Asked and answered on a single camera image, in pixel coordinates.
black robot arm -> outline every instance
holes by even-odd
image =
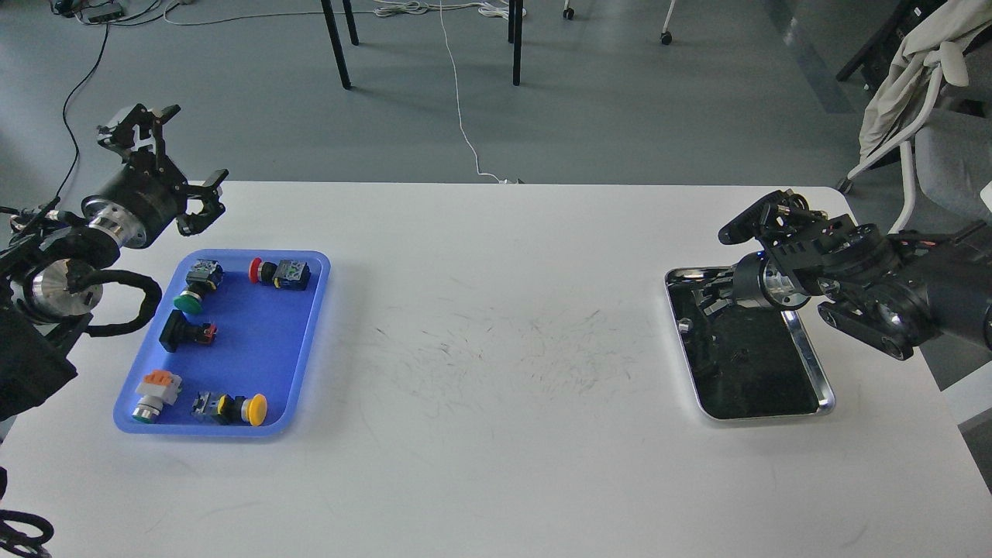
[[[941,334],[992,349],[992,228],[883,235],[848,215],[809,210],[792,191],[764,196],[720,229],[724,244],[757,239],[714,281],[713,312],[727,302],[793,310],[825,296],[832,327],[899,360]]]
[[[16,234],[0,251],[0,420],[42,404],[76,376],[65,356],[83,333],[124,335],[151,321],[162,300],[159,285],[106,269],[121,247],[148,247],[174,219],[180,234],[198,234],[224,213],[220,183],[227,171],[193,186],[166,155],[162,127],[179,111],[137,104],[98,129],[98,143],[123,166],[83,200],[82,217],[56,210],[55,198],[11,218]],[[202,209],[187,212],[190,200]],[[111,282],[142,290],[144,300],[134,320],[93,326],[91,311]]]

blue tray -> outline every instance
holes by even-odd
[[[287,291],[252,284],[248,265],[256,256],[274,263],[305,261],[311,274],[307,289]],[[216,338],[209,346],[183,344],[176,352],[167,352],[159,335],[173,310],[173,298],[183,291],[186,273],[197,259],[217,260],[224,277],[217,291],[204,297],[203,312],[186,317],[195,324],[216,324]],[[286,428],[296,412],[329,276],[330,261],[313,251],[206,249],[184,258],[163,291],[162,304],[117,396],[113,413],[117,428],[132,434],[225,437],[270,436]],[[135,389],[155,368],[178,374],[183,390],[175,405],[166,405],[156,423],[143,424],[131,417],[141,398]],[[200,391],[249,397],[262,393],[269,412],[256,427],[199,422],[190,410]]]

chair wheel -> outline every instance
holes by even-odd
[[[852,183],[850,180],[844,178],[844,179],[841,179],[841,181],[837,183],[837,186],[835,186],[835,188],[837,189],[838,192],[847,195],[847,194],[850,194],[851,193],[851,188],[853,186],[854,186],[854,183]]]

tray rim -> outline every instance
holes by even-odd
[[[141,345],[138,348],[138,352],[135,354],[134,360],[128,368],[127,374],[124,375],[120,391],[114,401],[113,407],[111,407],[111,416],[113,418],[114,425],[118,430],[127,434],[151,434],[187,438],[239,438],[250,440],[253,438],[273,436],[282,432],[290,425],[296,416],[297,404],[300,400],[300,392],[303,389],[304,376],[307,374],[307,364],[310,360],[310,350],[312,348],[316,324],[320,316],[320,309],[323,305],[323,299],[326,297],[327,283],[330,280],[331,263],[327,256],[316,250],[280,250],[272,248],[201,248],[189,253],[179,261],[173,275],[169,278],[169,284],[172,284],[172,281],[176,277],[179,270],[189,267],[196,259],[221,259],[222,257],[239,257],[249,255],[266,257],[267,254],[280,254],[281,257],[284,257],[287,254],[293,254],[295,256],[310,258],[320,263],[320,273],[316,274],[318,280],[313,291],[313,300],[310,304],[310,314],[307,318],[304,336],[301,339],[300,353],[297,356],[297,363],[293,373],[293,381],[290,383],[290,390],[287,393],[286,399],[286,408],[284,409],[282,416],[280,416],[279,419],[272,424],[266,424],[253,428],[231,428],[220,425],[190,426],[158,423],[141,424],[133,420],[125,420],[120,416],[117,412],[117,408],[122,401],[125,400],[125,398],[130,398],[132,395],[132,393],[127,390],[127,383],[138,363],[138,358],[145,351],[146,346],[154,347],[154,345],[158,343],[158,334],[155,332],[164,324],[165,314],[167,313],[166,311],[171,311],[172,309],[168,297],[164,296],[162,302],[159,304],[159,308],[156,309],[155,317],[148,326],[149,329],[145,333],[145,338],[142,340]]]

black cable on floor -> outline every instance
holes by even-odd
[[[65,178],[62,179],[62,183],[59,185],[59,189],[56,190],[55,197],[58,198],[59,194],[62,193],[62,188],[68,182],[68,178],[72,176],[72,171],[75,170],[75,164],[79,161],[79,143],[75,140],[75,134],[72,133],[72,128],[68,125],[67,111],[68,104],[72,100],[72,96],[82,87],[89,79],[96,73],[96,69],[100,66],[100,61],[103,60],[103,52],[107,48],[107,37],[110,36],[110,25],[106,25],[103,31],[103,43],[100,45],[100,54],[96,56],[96,63],[93,64],[93,68],[89,70],[86,76],[72,88],[72,91],[65,97],[65,102],[62,104],[62,124],[65,125],[65,130],[68,131],[68,137],[72,139],[72,148],[75,150],[75,155],[72,157],[72,164],[68,168],[68,172],[65,173]]]

